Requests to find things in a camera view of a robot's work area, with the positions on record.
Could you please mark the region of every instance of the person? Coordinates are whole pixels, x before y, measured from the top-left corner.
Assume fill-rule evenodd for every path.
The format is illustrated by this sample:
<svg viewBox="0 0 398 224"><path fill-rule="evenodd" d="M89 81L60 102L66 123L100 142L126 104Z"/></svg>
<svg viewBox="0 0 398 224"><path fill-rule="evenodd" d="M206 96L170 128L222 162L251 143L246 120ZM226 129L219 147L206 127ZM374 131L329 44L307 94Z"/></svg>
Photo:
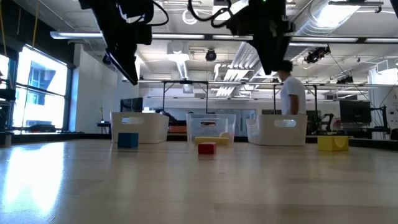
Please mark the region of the person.
<svg viewBox="0 0 398 224"><path fill-rule="evenodd" d="M307 111L305 109L304 85L292 76L292 71L293 64L288 60L281 63L278 71L279 78L284 83L280 91L282 115L305 115Z"/></svg>

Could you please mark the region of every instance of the black cable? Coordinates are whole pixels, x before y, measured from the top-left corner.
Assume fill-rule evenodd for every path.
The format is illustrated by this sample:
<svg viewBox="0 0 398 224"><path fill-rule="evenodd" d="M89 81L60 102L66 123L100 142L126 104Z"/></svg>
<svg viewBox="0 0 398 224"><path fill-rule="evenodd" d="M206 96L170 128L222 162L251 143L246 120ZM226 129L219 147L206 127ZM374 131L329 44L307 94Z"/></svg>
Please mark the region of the black cable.
<svg viewBox="0 0 398 224"><path fill-rule="evenodd" d="M231 5L232 5L232 3L231 3L231 0L226 0L227 1L227 3L228 3L228 7L224 7L224 8L221 8L221 9L219 9L214 15L211 15L211 16L209 16L209 17L207 17L207 18L201 18L201 17L199 17L196 13L195 13L195 10L193 10L193 6L192 6L192 0L188 0L188 11L190 11L191 12L191 14L192 14L192 16L196 19L196 20L198 20L198 21L202 21L202 22L206 22L206 21L211 21L211 26L212 27L214 27L214 28L221 28L221 27L223 27L223 26L225 26L226 25L226 23L229 21L229 20L226 20L226 21L224 21L224 22L222 22L222 23L220 23L220 24L215 24L214 23L214 21L216 20L216 18L219 16L219 15L221 15L222 13L224 13L224 12L228 12L229 13L229 15L232 17L232 15L233 15L233 13L231 12Z"/></svg>
<svg viewBox="0 0 398 224"><path fill-rule="evenodd" d="M136 21L134 21L133 23L139 22L142 18L144 18L144 15L145 15L145 14L141 15L141 16L140 16Z"/></svg>
<svg viewBox="0 0 398 224"><path fill-rule="evenodd" d="M347 75L346 72L344 71L344 69L338 64L338 62L336 61L336 59L334 58L334 56L333 56L332 54L329 54L329 55L330 55L330 56L332 57L332 59L336 62L337 66L340 68L340 70L343 72L343 74L344 74L344 75ZM355 84L354 84L354 86L355 86L355 88L360 92L360 94L363 95L363 96L365 97L365 99L369 101L369 103L373 106L373 108L376 108L376 107L374 106L374 104L369 100L369 98L366 97L366 96L363 94L363 92L362 92ZM380 121L382 121L382 119L381 119L381 117L380 117L379 111L376 110L376 112L377 112L377 115L379 116Z"/></svg>
<svg viewBox="0 0 398 224"><path fill-rule="evenodd" d="M157 2L153 1L154 5L157 6L160 10L163 11L163 13L166 15L166 21L162 22L160 24L148 24L148 26L162 26L162 25L166 25L169 22L169 14L166 12L166 10L164 10L164 8Z"/></svg>

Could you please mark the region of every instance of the yellow block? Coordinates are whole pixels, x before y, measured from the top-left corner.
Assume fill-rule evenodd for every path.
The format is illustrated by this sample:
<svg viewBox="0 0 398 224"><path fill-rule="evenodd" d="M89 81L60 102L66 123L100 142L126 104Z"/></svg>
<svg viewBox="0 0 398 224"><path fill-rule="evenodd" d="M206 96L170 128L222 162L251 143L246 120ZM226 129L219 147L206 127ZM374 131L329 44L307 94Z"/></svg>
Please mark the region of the yellow block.
<svg viewBox="0 0 398 224"><path fill-rule="evenodd" d="M348 151L348 136L318 136L320 151Z"/></svg>
<svg viewBox="0 0 398 224"><path fill-rule="evenodd" d="M229 138L195 137L195 144L200 144L204 142L215 142L218 146L227 146L229 145Z"/></svg>

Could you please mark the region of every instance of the white plastic basket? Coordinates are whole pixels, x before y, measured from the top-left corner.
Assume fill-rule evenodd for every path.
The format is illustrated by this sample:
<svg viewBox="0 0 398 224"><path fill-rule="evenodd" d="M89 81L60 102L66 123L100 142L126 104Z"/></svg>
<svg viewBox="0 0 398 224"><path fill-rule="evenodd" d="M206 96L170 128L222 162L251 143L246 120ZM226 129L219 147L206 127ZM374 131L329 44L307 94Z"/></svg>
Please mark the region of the white plastic basket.
<svg viewBox="0 0 398 224"><path fill-rule="evenodd" d="M228 133L232 144L235 122L235 114L187 114L188 142L194 142L195 137L220 137Z"/></svg>
<svg viewBox="0 0 398 224"><path fill-rule="evenodd" d="M247 119L250 143L265 146L304 146L307 137L307 116L259 115Z"/></svg>
<svg viewBox="0 0 398 224"><path fill-rule="evenodd" d="M112 112L112 142L119 133L138 133L139 143L160 143L167 140L169 117L157 113Z"/></svg>

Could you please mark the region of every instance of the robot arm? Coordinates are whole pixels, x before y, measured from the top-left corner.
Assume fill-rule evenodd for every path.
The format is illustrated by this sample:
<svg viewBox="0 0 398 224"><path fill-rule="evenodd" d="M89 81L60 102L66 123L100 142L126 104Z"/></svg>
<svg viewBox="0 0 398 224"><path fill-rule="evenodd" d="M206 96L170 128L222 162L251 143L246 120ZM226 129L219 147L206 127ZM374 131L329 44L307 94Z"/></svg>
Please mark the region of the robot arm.
<svg viewBox="0 0 398 224"><path fill-rule="evenodd" d="M328 123L327 123L327 125L326 125L326 131L331 132L330 126L331 126L331 121L332 121L333 118L335 117L334 114L331 114L331 113L330 113L330 114L324 114L323 116L321 116L321 117L319 118L319 121L322 122L322 120L325 119L327 116L329 117L329 121L328 121Z"/></svg>
<svg viewBox="0 0 398 224"><path fill-rule="evenodd" d="M290 37L286 34L293 32L295 26L286 18L285 0L248 0L248 6L236 14L232 14L231 2L227 0L228 8L220 9L216 14L206 19L200 18L192 7L192 0L188 0L188 10L199 21L211 21L214 28L226 26L232 35L252 35L248 41L259 55L266 75L279 69L283 61ZM215 24L218 15L228 12L231 18L221 24Z"/></svg>
<svg viewBox="0 0 398 224"><path fill-rule="evenodd" d="M82 9L91 9L106 42L106 55L133 84L138 81L135 67L137 44L152 43L152 26L161 26L169 16L156 2L140 0L79 0ZM166 14L167 21L148 24L154 16L154 4ZM139 17L129 23L129 18Z"/></svg>

